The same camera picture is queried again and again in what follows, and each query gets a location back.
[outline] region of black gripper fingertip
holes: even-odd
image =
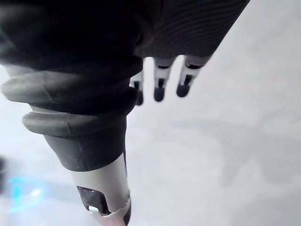
[[[164,88],[155,88],[154,99],[157,102],[161,102],[164,99],[165,89]]]
[[[178,85],[178,88],[177,88],[177,96],[178,97],[185,97],[187,96],[188,92],[190,90],[190,86],[183,86],[183,85]]]
[[[141,106],[142,104],[143,104],[143,91],[139,91],[136,105]]]

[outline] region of blue light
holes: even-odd
[[[9,180],[12,186],[12,203],[13,207],[9,212],[23,211],[30,207],[39,204],[46,196],[47,186],[40,180],[28,178],[28,177],[13,177]],[[38,189],[38,192],[34,195],[34,200],[23,204],[22,203],[22,186],[30,184]]]

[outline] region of white floor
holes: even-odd
[[[301,225],[301,1],[251,0],[189,96],[128,117],[131,226]],[[0,83],[7,77],[0,76]],[[0,96],[0,155],[8,160],[1,226],[97,226],[24,104]]]

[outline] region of ribbed fabric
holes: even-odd
[[[154,41],[140,57],[211,56],[249,0],[165,0]]]

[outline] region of robotic arm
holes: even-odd
[[[176,93],[186,96],[248,0],[21,2],[0,3],[0,61],[11,76],[2,91],[32,107],[25,126],[44,135],[84,207],[103,226],[126,226],[126,116],[143,103],[142,59],[155,58],[162,101],[185,55]]]

